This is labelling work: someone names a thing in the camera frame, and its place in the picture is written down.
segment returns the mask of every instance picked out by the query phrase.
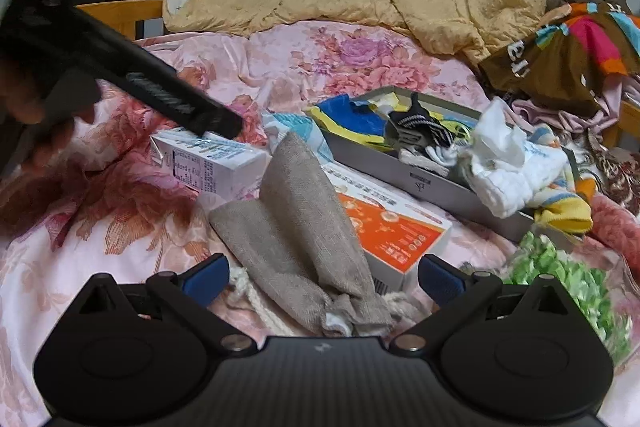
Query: cardboard box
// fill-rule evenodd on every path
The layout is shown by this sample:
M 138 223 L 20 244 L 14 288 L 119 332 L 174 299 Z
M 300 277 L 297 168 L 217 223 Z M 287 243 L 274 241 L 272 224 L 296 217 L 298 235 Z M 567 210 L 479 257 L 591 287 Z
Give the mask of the cardboard box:
M 211 133 L 199 138 L 182 127 L 154 134 L 151 142 L 163 170 L 226 201 L 256 187 L 269 163 L 265 151 Z
M 382 87 L 375 89 L 354 100 L 370 100 L 384 94 L 394 92 L 404 105 L 411 105 L 412 92 L 401 87 Z M 480 113 L 468 107 L 462 107 L 428 94 L 418 96 L 420 105 L 445 117 L 460 121 L 477 122 Z M 467 219 L 500 234 L 502 237 L 517 243 L 533 225 L 532 211 L 516 212 L 507 219 L 495 217 L 470 188 L 455 181 L 442 178 L 433 172 L 419 167 L 407 165 L 397 157 L 377 151 L 365 145 L 347 140 L 322 129 L 324 138 L 341 164 L 364 172 L 394 187 L 402 188 L 418 200 L 429 201 L 443 210 L 462 219 Z M 575 166 L 574 154 L 564 149 L 569 156 L 572 167 Z
M 417 261 L 443 252 L 451 222 L 393 194 L 344 166 L 322 166 L 365 251 L 376 291 L 410 289 Z

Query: pink bedsheet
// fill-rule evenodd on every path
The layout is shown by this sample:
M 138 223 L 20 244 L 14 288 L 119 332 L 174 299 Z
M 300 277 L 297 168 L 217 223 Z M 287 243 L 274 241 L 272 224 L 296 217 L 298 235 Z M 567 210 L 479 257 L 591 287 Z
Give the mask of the pink bedsheet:
M 261 108 L 296 112 L 340 92 L 394 85 L 478 110 L 488 105 L 463 63 L 428 57 L 410 39 L 382 28 L 301 22 L 249 39 L 181 34 L 141 44 L 193 86 L 244 114 L 241 139 L 258 146 L 266 143 Z M 212 252 L 227 253 L 194 192 L 150 161 L 149 135 L 170 124 L 109 86 L 103 93 L 96 123 L 79 124 L 46 175 L 17 174 L 0 188 L 3 427 L 36 427 L 48 418 L 33 360 L 91 274 L 142 282 L 158 270 L 181 272 Z M 513 251 L 494 233 L 452 220 L 451 261 L 497 266 Z M 263 340 L 268 330 L 244 308 L 230 306 L 223 295 L 210 309 Z

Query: black robotic device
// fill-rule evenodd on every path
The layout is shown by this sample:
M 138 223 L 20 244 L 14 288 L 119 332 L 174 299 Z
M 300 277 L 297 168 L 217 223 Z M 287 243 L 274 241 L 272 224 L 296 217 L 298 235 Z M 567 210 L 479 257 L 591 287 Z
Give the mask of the black robotic device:
M 45 120 L 24 125 L 0 108 L 0 176 L 27 158 L 37 139 L 100 100 L 103 78 L 195 134 L 235 138 L 242 118 L 178 78 L 162 60 L 70 4 L 12 0 L 0 22 L 0 52 L 32 74 Z
M 418 279 L 442 307 L 388 347 L 270 337 L 258 350 L 204 307 L 228 270 L 216 254 L 144 284 L 92 276 L 36 357 L 47 427 L 602 425 L 613 365 L 553 277 L 503 285 L 427 255 Z

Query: human hand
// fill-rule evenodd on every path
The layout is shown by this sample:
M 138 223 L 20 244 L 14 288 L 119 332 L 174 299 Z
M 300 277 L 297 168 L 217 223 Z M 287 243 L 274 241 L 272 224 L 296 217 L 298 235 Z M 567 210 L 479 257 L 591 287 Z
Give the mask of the human hand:
M 0 102 L 16 120 L 26 124 L 40 123 L 45 116 L 42 100 L 37 93 L 31 75 L 18 64 L 0 57 Z M 94 107 L 78 115 L 86 123 L 94 123 Z M 64 149 L 74 134 L 74 119 L 70 118 L 53 129 L 49 136 L 39 140 L 22 169 L 34 173 L 41 172 L 49 160 Z

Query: blue cloth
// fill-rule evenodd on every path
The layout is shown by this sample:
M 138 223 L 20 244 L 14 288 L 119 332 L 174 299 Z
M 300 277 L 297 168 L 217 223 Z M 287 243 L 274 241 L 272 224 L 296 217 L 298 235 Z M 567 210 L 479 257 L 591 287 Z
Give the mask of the blue cloth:
M 324 100 L 318 107 L 345 129 L 359 134 L 385 134 L 385 120 L 370 109 L 369 103 L 351 102 L 348 94 L 339 94 Z

